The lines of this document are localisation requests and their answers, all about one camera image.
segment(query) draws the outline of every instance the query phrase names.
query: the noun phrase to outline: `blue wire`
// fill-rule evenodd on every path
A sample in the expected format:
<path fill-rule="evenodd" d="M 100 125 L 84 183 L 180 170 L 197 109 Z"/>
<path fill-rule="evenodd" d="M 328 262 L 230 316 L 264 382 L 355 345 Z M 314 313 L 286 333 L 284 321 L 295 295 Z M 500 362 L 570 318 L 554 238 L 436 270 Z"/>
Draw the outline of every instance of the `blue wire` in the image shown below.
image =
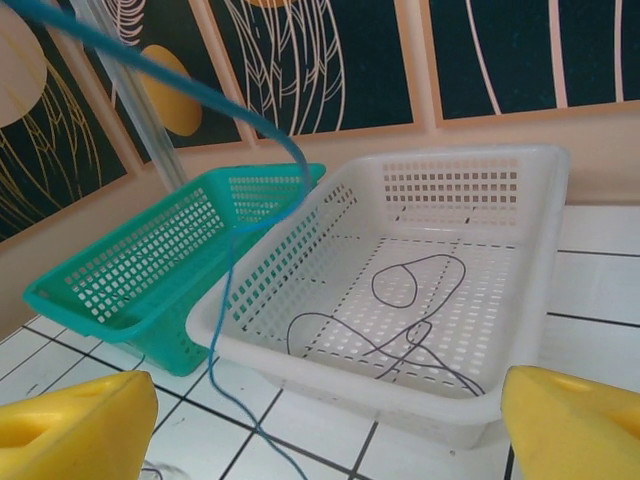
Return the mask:
<path fill-rule="evenodd" d="M 282 457 L 284 457 L 284 459 L 287 460 L 293 466 L 293 468 L 295 468 L 295 470 L 303 480 L 308 480 L 308 477 L 302 471 L 300 466 L 295 462 L 295 460 L 293 460 L 291 456 L 284 452 L 273 442 L 273 440 L 271 440 L 271 438 L 269 438 L 251 410 L 249 410 L 249 408 L 244 403 L 224 390 L 218 384 L 213 368 L 214 352 L 218 343 L 218 339 L 220 338 L 220 333 L 222 332 L 226 305 L 229 300 L 231 285 L 233 282 L 233 268 L 235 264 L 235 260 L 233 257 L 233 244 L 235 238 L 238 235 L 244 233 L 256 232 L 258 230 L 272 227 L 273 225 L 290 216 L 302 204 L 306 195 L 311 190 L 311 175 L 309 173 L 309 166 L 304 157 L 304 154 L 302 153 L 300 148 L 293 142 L 293 140 L 291 140 L 284 132 L 279 130 L 266 118 L 228 100 L 221 93 L 216 92 L 215 90 L 196 80 L 173 72 L 172 70 L 169 70 L 153 62 L 152 60 L 149 60 L 148 58 L 138 53 L 136 50 L 128 48 L 120 42 L 111 39 L 102 32 L 78 22 L 72 15 L 64 13 L 62 10 L 59 10 L 55 7 L 46 5 L 39 0 L 0 0 L 0 2 L 8 5 L 19 15 L 30 18 L 31 20 L 38 23 L 57 28 L 58 30 L 61 30 L 68 35 L 79 39 L 85 45 L 91 46 L 96 50 L 100 50 L 108 54 L 109 56 L 118 60 L 120 63 L 128 65 L 135 70 L 142 71 L 147 75 L 156 78 L 162 83 L 165 83 L 166 85 L 171 86 L 186 95 L 189 95 L 202 105 L 248 123 L 265 137 L 269 137 L 282 145 L 282 147 L 287 152 L 289 152 L 289 154 L 293 157 L 293 159 L 300 167 L 302 188 L 300 189 L 298 200 L 291 207 L 277 215 L 274 215 L 271 218 L 267 218 L 258 223 L 238 226 L 231 232 L 228 251 L 229 272 L 227 274 L 227 281 L 225 283 L 224 293 L 222 295 L 222 303 L 220 306 L 220 314 L 216 323 L 216 329 L 211 339 L 207 361 L 209 380 L 211 381 L 211 385 L 213 386 L 213 388 L 215 388 L 220 395 L 233 402 L 238 408 L 240 408 L 240 410 L 242 410 L 253 422 L 256 433 L 258 433 L 258 435 L 260 435 L 271 448 L 282 455 Z"/>

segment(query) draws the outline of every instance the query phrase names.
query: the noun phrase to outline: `white tile floor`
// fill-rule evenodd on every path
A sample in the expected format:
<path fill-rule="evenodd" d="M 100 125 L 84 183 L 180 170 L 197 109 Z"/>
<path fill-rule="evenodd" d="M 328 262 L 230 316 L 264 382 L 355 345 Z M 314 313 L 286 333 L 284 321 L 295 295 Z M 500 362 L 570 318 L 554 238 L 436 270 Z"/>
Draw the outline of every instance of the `white tile floor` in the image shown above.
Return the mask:
<path fill-rule="evenodd" d="M 539 364 L 640 391 L 640 208 L 572 207 Z M 0 342 L 0 404 L 136 367 L 139 359 L 37 318 Z M 175 378 L 142 363 L 159 400 L 147 458 L 193 480 L 295 480 L 293 469 L 219 398 L 204 367 Z M 521 479 L 501 424 L 470 451 L 450 450 L 290 393 L 224 360 L 219 381 L 262 418 L 311 480 Z"/>

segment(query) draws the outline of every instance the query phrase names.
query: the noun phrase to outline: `yellow sponge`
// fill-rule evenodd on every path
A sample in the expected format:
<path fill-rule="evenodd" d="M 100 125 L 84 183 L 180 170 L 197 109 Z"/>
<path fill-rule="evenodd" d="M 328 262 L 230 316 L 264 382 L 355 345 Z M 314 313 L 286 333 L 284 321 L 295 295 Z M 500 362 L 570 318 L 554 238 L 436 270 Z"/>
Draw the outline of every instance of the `yellow sponge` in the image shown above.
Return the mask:
<path fill-rule="evenodd" d="M 136 480 L 157 414 L 146 372 L 0 407 L 0 480 Z"/>
<path fill-rule="evenodd" d="M 640 479 L 640 394 L 514 367 L 502 414 L 527 480 Z"/>

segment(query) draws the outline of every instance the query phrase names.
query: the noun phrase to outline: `teal plastic basket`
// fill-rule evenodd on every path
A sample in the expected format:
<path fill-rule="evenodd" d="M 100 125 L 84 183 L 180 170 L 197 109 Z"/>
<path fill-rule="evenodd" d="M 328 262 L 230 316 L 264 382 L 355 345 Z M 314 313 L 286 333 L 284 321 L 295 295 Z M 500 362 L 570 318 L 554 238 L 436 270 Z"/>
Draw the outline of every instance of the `teal plastic basket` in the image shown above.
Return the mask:
<path fill-rule="evenodd" d="M 326 169 L 310 169 L 315 186 Z M 23 298 L 75 332 L 132 347 L 173 375 L 188 375 L 207 350 L 189 339 L 185 321 L 227 272 L 231 229 L 284 210 L 299 188 L 293 164 L 212 170 L 43 275 Z M 235 259 L 267 230 L 238 237 Z"/>

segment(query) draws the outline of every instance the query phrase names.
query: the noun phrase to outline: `plastic basket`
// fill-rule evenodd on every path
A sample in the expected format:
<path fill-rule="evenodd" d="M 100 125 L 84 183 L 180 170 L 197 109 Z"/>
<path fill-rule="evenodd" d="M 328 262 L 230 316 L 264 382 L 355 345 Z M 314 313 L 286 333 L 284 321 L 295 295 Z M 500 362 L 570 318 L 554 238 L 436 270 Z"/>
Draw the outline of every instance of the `plastic basket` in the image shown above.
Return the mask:
<path fill-rule="evenodd" d="M 508 367 L 536 361 L 568 171 L 551 146 L 349 162 L 237 264 L 218 353 L 285 389 L 473 446 L 500 418 Z M 221 288 L 187 320 L 201 345 Z"/>
<path fill-rule="evenodd" d="M 315 185 L 325 167 L 310 169 Z M 231 229 L 290 206 L 299 186 L 294 164 L 212 170 L 39 278 L 24 300 L 82 335 L 133 347 L 187 375 L 207 350 L 189 339 L 184 324 L 227 271 Z M 239 237 L 236 259 L 264 233 Z"/>

